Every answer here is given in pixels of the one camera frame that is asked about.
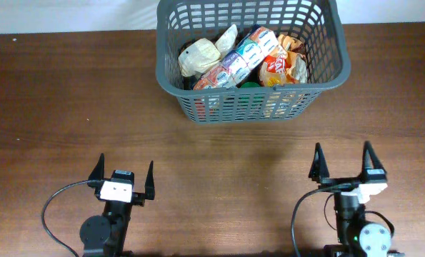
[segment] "plastic wrapper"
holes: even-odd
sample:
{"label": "plastic wrapper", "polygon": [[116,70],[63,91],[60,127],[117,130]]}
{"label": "plastic wrapper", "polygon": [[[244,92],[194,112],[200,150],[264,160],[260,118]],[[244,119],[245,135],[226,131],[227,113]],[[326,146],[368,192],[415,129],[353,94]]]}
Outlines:
{"label": "plastic wrapper", "polygon": [[290,36],[279,36],[278,45],[263,61],[259,80],[263,86],[299,84],[307,82],[305,54],[287,51],[294,47],[305,53],[304,45]]}
{"label": "plastic wrapper", "polygon": [[[208,79],[208,76],[202,76],[195,85],[195,90],[216,89],[216,88],[217,88],[217,85],[215,83],[213,83],[212,81],[210,81]],[[195,102],[195,106],[196,106],[196,110],[198,111],[198,114],[200,114],[200,112],[206,111],[206,105],[204,103],[205,103],[204,98],[197,99],[197,101]],[[218,106],[219,106],[219,97],[218,96],[217,96],[217,98],[214,98],[214,97],[209,98],[209,110],[210,111],[213,111]]]}
{"label": "plastic wrapper", "polygon": [[258,44],[250,39],[244,39],[239,43],[236,52],[245,60],[251,70],[257,67],[265,57]]}
{"label": "plastic wrapper", "polygon": [[230,89],[236,87],[236,82],[231,75],[231,72],[228,69],[225,69],[221,64],[215,65],[208,73],[204,76],[210,80],[216,87],[222,87],[225,89]]}
{"label": "plastic wrapper", "polygon": [[219,60],[219,50],[207,39],[199,39],[179,55],[179,65],[184,77],[204,74],[218,64]]}
{"label": "plastic wrapper", "polygon": [[234,48],[236,37],[238,36],[238,28],[236,24],[231,25],[223,35],[215,42],[215,47],[220,52],[220,59],[224,58]]}
{"label": "plastic wrapper", "polygon": [[262,26],[254,26],[252,32],[249,34],[249,39],[258,44],[265,57],[279,44],[276,34],[272,30]]}
{"label": "plastic wrapper", "polygon": [[246,61],[236,51],[232,51],[221,61],[221,65],[228,69],[236,84],[239,84],[247,76],[251,69],[247,66]]}

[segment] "black cable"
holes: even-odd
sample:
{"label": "black cable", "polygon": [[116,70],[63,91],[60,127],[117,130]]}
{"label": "black cable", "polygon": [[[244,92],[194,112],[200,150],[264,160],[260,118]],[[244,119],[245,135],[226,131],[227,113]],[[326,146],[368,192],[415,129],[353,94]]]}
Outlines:
{"label": "black cable", "polygon": [[295,253],[296,253],[296,256],[297,257],[301,257],[301,254],[299,253],[298,246],[296,245],[296,240],[295,240],[295,218],[296,218],[296,212],[298,211],[299,205],[301,204],[301,202],[305,198],[307,198],[307,197],[309,197],[309,196],[311,196],[311,195],[313,195],[315,193],[331,191],[331,190],[334,190],[334,189],[337,189],[337,188],[341,188],[343,186],[350,187],[351,184],[350,183],[342,183],[342,184],[335,185],[335,186],[329,186],[329,187],[326,187],[326,188],[316,189],[316,190],[313,190],[313,191],[310,191],[310,192],[304,194],[298,200],[298,202],[296,202],[295,209],[293,210],[293,216],[291,217],[291,225],[290,225],[290,227],[291,227],[291,242],[293,243],[293,247],[295,249]]}
{"label": "black cable", "polygon": [[379,218],[381,218],[382,220],[385,221],[386,225],[390,228],[390,236],[393,238],[393,235],[395,234],[395,226],[393,226],[393,224],[387,219],[385,218],[385,216],[377,211],[365,211],[363,213],[363,215],[365,213],[370,213],[370,214],[374,214],[377,215]]}
{"label": "black cable", "polygon": [[329,200],[332,196],[334,196],[334,194],[333,194],[333,193],[332,193],[331,195],[329,195],[329,196],[328,196],[328,198],[327,198],[327,199],[326,199],[326,201],[325,201],[325,206],[324,206],[324,216],[325,216],[325,221],[328,223],[328,225],[330,226],[330,228],[332,228],[333,230],[336,230],[336,228],[334,228],[334,227],[332,226],[332,224],[331,224],[331,223],[329,223],[328,218],[326,217],[326,205],[328,204],[328,200]]}
{"label": "black cable", "polygon": [[57,192],[55,192],[52,196],[50,196],[50,198],[47,200],[47,202],[44,204],[44,207],[42,208],[42,212],[41,212],[41,221],[42,221],[42,226],[44,227],[44,230],[47,232],[47,234],[57,243],[61,244],[62,246],[64,246],[66,249],[68,249],[68,251],[70,251],[72,254],[74,254],[74,256],[79,257],[79,255],[77,254],[77,252],[75,250],[73,250],[71,247],[69,247],[68,245],[66,245],[65,243],[61,242],[57,237],[55,237],[53,235],[53,233],[50,231],[49,228],[47,228],[46,225],[46,209],[47,206],[49,205],[49,203],[55,198],[55,196],[57,196],[58,194],[60,194],[61,192],[65,191],[66,189],[69,189],[73,186],[78,186],[78,185],[82,185],[85,183],[99,183],[101,181],[99,180],[87,180],[87,181],[80,181],[80,182],[76,182],[76,183],[72,183],[69,184],[68,186],[63,187],[62,189],[58,190]]}

